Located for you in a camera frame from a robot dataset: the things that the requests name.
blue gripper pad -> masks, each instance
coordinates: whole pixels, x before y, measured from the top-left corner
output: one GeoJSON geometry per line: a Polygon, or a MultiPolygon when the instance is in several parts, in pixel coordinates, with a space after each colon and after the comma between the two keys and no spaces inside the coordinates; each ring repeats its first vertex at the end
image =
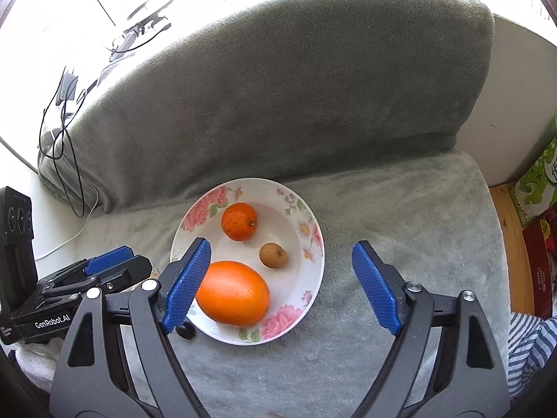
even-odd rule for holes
{"type": "Polygon", "coordinates": [[[159,276],[158,305],[163,312],[160,324],[166,334],[184,323],[210,263],[211,244],[197,237],[182,259],[171,262],[159,276]]]}
{"type": "Polygon", "coordinates": [[[361,242],[352,248],[352,268],[379,324],[393,335],[397,335],[402,328],[402,322],[397,315],[397,299],[361,242]]]}
{"type": "Polygon", "coordinates": [[[130,247],[124,245],[120,248],[113,249],[108,253],[104,253],[103,255],[92,258],[89,261],[87,267],[83,269],[83,271],[87,276],[97,275],[107,269],[121,264],[124,261],[132,259],[133,256],[133,250],[130,247]]]}

large orange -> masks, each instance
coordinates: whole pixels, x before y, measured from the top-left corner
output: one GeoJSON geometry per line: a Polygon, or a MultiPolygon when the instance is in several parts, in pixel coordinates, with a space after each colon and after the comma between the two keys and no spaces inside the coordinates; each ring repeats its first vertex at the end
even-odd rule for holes
{"type": "Polygon", "coordinates": [[[241,262],[217,261],[209,265],[196,294],[199,307],[221,324],[257,324],[269,309],[271,295],[261,275],[241,262]]]}
{"type": "Polygon", "coordinates": [[[233,204],[222,213],[221,227],[232,240],[248,240],[257,229],[257,212],[247,203],[233,204]]]}

floral plate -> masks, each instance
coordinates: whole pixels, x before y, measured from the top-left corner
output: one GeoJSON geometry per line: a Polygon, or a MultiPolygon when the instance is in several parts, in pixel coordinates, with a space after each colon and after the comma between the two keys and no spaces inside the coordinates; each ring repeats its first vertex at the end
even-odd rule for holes
{"type": "Polygon", "coordinates": [[[250,346],[284,335],[305,316],[315,300],[325,267],[321,229],[310,208],[284,185],[258,178],[236,179],[199,198],[182,219],[172,243],[171,261],[180,259],[196,237],[211,243],[211,262],[231,260],[249,265],[267,282],[271,303],[263,320],[249,328],[219,324],[208,318],[194,300],[190,321],[219,341],[250,346]],[[257,212],[257,231],[247,241],[230,240],[221,229],[224,209],[245,202],[257,212]],[[288,253],[288,263],[269,269],[259,259],[267,242],[288,253]]]}

wooden floor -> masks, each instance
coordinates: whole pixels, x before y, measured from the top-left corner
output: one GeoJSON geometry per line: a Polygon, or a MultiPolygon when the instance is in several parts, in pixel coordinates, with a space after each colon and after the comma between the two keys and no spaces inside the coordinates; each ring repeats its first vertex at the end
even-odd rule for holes
{"type": "Polygon", "coordinates": [[[509,267],[509,286],[511,291],[511,310],[534,314],[534,289],[530,274],[530,262],[522,236],[519,216],[509,195],[513,184],[499,185],[489,189],[499,223],[503,231],[507,265],[509,267]]]}

gray cloth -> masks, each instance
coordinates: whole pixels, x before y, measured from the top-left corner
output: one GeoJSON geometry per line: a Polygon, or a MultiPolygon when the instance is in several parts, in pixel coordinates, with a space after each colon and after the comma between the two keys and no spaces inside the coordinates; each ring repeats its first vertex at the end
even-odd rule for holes
{"type": "MultiPolygon", "coordinates": [[[[499,222],[478,167],[458,152],[288,181],[323,230],[325,273],[316,302],[288,334],[256,347],[218,342],[201,332],[175,333],[174,350],[214,418],[350,416],[393,341],[380,327],[350,265],[352,245],[367,239],[385,262],[428,290],[472,289],[486,312],[503,360],[508,356],[509,282],[499,222]]],[[[78,239],[79,256],[126,244],[162,269],[192,201],[93,218],[78,239]]],[[[126,351],[140,396],[150,393],[132,332],[126,351]]],[[[412,400],[421,399],[433,366],[428,346],[412,400]]]]}
{"type": "MultiPolygon", "coordinates": [[[[232,0],[192,24],[122,61],[72,123],[105,212],[450,148],[494,29],[477,0],[232,0]]],[[[78,202],[69,152],[58,168],[78,202]]],[[[64,196],[52,161],[39,170],[64,196]]]]}
{"type": "MultiPolygon", "coordinates": [[[[168,46],[122,61],[71,136],[102,210],[127,209],[89,223],[81,257],[127,244],[163,268],[188,207],[238,177],[281,181],[315,213],[325,275],[296,328],[257,347],[171,336],[209,412],[354,411],[392,343],[350,267],[360,239],[432,291],[474,290],[506,364],[499,222],[475,163],[447,151],[487,74],[488,8],[475,0],[232,0],[203,16],[168,46]]],[[[69,163],[59,170],[78,190],[69,163]]],[[[60,194],[49,160],[40,173],[60,194]]],[[[94,203],[92,187],[86,198],[94,203]]],[[[434,354],[431,343],[413,399],[434,354]]],[[[147,394],[144,382],[138,389],[147,394]]]]}

